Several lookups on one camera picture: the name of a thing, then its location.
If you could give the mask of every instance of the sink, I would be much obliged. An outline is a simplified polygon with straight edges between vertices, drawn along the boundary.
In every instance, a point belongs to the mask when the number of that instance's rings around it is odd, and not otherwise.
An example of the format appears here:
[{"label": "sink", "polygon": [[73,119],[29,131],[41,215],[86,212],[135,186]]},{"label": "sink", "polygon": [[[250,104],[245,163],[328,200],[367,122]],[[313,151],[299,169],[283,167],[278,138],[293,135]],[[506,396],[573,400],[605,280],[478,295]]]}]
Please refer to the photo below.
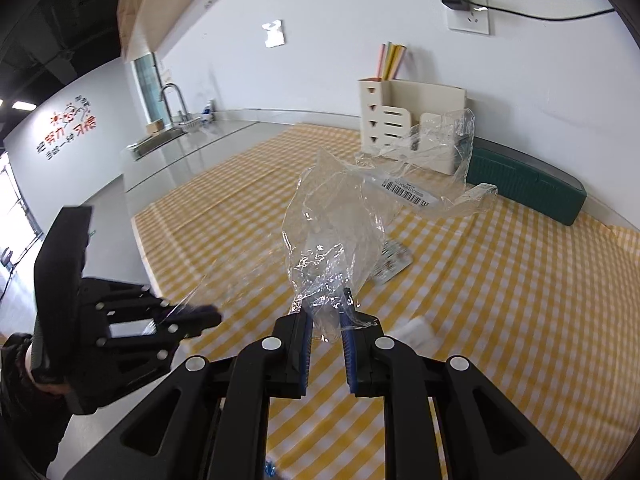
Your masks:
[{"label": "sink", "polygon": [[139,158],[148,155],[153,150],[158,149],[163,144],[177,139],[185,133],[186,132],[182,128],[167,128],[154,136],[146,137],[145,139],[139,140],[135,144],[130,144],[129,146],[127,146],[127,149],[131,152],[133,158],[138,160]]}]

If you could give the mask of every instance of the paper packaging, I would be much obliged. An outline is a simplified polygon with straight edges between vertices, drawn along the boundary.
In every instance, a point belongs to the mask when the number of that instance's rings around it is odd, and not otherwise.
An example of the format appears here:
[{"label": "paper packaging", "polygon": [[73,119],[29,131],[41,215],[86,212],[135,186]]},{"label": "paper packaging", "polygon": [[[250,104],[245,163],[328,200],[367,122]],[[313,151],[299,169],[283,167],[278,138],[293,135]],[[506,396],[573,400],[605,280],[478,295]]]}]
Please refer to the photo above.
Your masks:
[{"label": "paper packaging", "polygon": [[395,240],[386,240],[382,255],[369,277],[376,285],[382,285],[411,265],[413,260],[409,249],[404,245]]},{"label": "paper packaging", "polygon": [[422,316],[414,317],[409,323],[396,325],[386,335],[409,345],[423,357],[433,357],[442,344],[431,325]]},{"label": "paper packaging", "polygon": [[157,121],[149,123],[146,126],[146,132],[149,135],[155,135],[158,132],[162,131],[163,128],[164,128],[164,121],[162,119],[158,119]]}]

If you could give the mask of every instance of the person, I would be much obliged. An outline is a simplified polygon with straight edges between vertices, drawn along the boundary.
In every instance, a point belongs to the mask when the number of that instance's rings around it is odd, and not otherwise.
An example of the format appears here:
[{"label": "person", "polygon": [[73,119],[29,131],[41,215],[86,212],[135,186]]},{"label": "person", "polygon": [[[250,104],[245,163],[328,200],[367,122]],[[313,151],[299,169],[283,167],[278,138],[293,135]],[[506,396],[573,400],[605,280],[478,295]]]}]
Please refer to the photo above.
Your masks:
[{"label": "person", "polygon": [[30,334],[16,333],[0,349],[0,478],[3,479],[44,479],[71,419],[64,397],[70,390],[68,384],[34,381],[31,339]]}]

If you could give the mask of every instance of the white wall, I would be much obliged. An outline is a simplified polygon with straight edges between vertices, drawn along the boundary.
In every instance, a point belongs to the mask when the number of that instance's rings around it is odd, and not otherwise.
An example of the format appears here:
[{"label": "white wall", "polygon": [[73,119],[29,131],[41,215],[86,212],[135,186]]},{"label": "white wall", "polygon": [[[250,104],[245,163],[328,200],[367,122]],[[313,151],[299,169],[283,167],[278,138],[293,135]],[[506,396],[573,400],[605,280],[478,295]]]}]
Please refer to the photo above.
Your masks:
[{"label": "white wall", "polygon": [[[610,6],[490,2],[548,16]],[[267,49],[260,26],[276,19],[287,44]],[[440,0],[219,0],[159,55],[192,111],[215,97],[225,108],[358,114],[356,80],[373,75],[379,44],[406,44],[400,78],[467,88],[478,135],[575,175],[640,226],[640,50],[622,21],[543,23],[493,11],[490,21],[489,37],[447,30]]]},{"label": "white wall", "polygon": [[[47,145],[60,151],[47,160],[46,151],[37,152],[45,136],[55,130],[51,118],[86,97],[95,129],[82,136],[75,132],[71,142],[63,139]],[[73,132],[73,122],[65,133]],[[73,81],[21,122],[4,140],[11,167],[25,200],[38,224],[46,232],[65,205],[79,205],[102,189],[122,171],[120,151],[144,136],[127,85],[125,66],[115,59]]]}]

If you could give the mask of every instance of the stainless steel countertop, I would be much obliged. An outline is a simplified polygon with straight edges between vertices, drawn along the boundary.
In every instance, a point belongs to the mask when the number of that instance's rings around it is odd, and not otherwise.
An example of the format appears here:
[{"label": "stainless steel countertop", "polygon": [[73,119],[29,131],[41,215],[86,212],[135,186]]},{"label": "stainless steel countertop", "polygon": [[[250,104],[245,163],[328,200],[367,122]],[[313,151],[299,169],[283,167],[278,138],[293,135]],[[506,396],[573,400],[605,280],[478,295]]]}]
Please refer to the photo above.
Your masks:
[{"label": "stainless steel countertop", "polygon": [[125,197],[131,217],[172,189],[228,158],[289,128],[289,124],[255,121],[216,121],[205,130],[184,134],[134,160],[121,154]]}]

